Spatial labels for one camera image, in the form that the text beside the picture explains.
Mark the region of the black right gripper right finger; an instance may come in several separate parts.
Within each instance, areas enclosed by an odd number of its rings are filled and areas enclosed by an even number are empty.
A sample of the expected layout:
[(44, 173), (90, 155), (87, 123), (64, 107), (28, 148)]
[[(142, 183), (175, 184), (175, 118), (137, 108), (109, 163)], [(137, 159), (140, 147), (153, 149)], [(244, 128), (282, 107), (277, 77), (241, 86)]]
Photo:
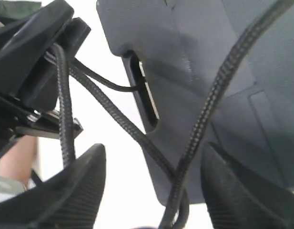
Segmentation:
[(215, 229), (294, 229), (294, 193), (213, 142), (202, 154), (201, 186)]

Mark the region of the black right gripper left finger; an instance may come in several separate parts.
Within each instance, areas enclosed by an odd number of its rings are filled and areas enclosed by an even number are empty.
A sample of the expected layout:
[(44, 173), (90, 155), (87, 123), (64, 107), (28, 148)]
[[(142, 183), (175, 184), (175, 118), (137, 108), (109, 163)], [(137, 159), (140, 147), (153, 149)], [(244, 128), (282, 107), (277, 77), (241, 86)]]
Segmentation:
[(0, 203), (0, 229), (91, 229), (106, 180), (106, 152), (94, 144), (49, 180)]

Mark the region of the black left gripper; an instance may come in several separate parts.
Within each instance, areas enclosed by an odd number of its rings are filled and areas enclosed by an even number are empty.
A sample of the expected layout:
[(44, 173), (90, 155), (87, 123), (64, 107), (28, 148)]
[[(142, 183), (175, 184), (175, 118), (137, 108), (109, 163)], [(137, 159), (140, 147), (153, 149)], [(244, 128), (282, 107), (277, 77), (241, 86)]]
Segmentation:
[[(69, 60), (74, 59), (91, 29), (73, 15), (74, 9), (66, 1), (55, 0), (0, 27), (0, 159), (29, 135), (59, 139), (63, 166), (75, 161), (74, 139), (82, 127), (73, 119), (69, 94), (59, 95), (61, 110), (54, 110), (57, 71), (44, 58), (56, 42)], [(18, 98), (26, 107), (5, 96)]]

